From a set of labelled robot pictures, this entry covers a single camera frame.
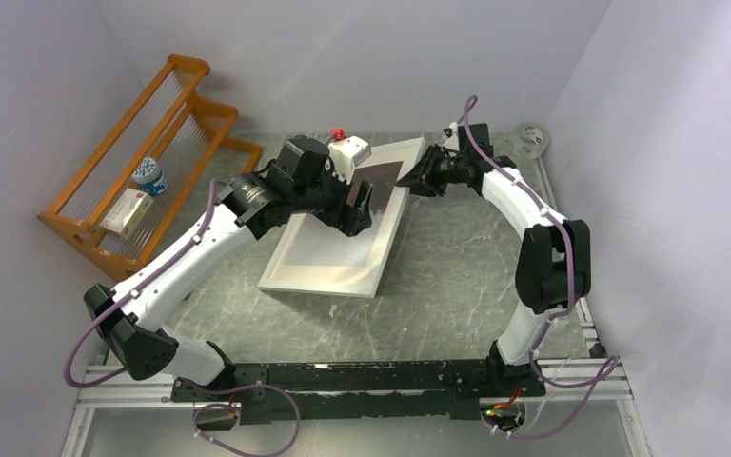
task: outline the white frame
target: white frame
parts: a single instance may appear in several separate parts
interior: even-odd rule
[[[399,171],[399,177],[401,177],[416,165],[424,151],[425,139],[423,137],[375,146],[371,148],[371,157],[365,160],[360,168],[402,161]],[[287,222],[279,245],[273,252],[273,256],[270,257],[267,268],[259,280],[259,288],[374,298],[385,270],[388,252],[405,210],[408,194],[409,189],[407,188],[394,188],[391,192],[384,219],[377,228],[375,242],[371,245],[368,262],[364,267],[285,264],[289,249],[293,246],[293,242],[304,224],[317,224],[317,230],[334,230],[334,228],[324,226],[314,216],[292,215]],[[352,243],[357,243],[356,238],[351,240]]]

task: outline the marble surface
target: marble surface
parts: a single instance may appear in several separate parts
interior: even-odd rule
[[[372,145],[421,135],[351,134]],[[263,146],[263,165],[289,136],[240,138]],[[433,144],[439,134],[425,138]],[[492,138],[499,140],[499,135]],[[217,152],[162,247],[203,213],[208,180],[239,174],[246,159],[233,151]],[[524,179],[543,195],[535,164],[517,162]],[[450,187],[442,198],[410,196],[374,299],[257,289],[282,232],[271,230],[225,261],[171,314],[168,325],[217,343],[239,363],[483,358],[517,305],[520,239],[496,209],[465,186]],[[587,351],[574,313],[551,329],[541,357],[583,356]]]

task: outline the red component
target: red component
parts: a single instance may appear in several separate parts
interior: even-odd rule
[[[335,141],[346,139],[346,133],[343,131],[343,129],[332,129],[329,131],[329,133],[332,134],[332,139]]]

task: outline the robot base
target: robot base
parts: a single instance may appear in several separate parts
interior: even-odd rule
[[[544,383],[528,365],[509,367],[492,345],[485,359],[414,362],[344,362],[301,364],[239,364],[234,387],[258,381],[283,388],[298,403],[302,419],[356,419],[449,415],[454,420],[479,418],[480,399],[545,396]],[[218,399],[177,380],[173,402],[214,402]],[[292,420],[293,410],[280,395],[253,389],[240,392],[240,424]]]

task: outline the white board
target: white board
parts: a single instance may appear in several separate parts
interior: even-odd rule
[[[293,214],[259,288],[373,298],[409,193],[395,183],[413,168],[424,149],[424,138],[372,147],[371,157],[352,180],[353,192],[360,180],[374,186],[371,227],[349,238],[315,216]]]

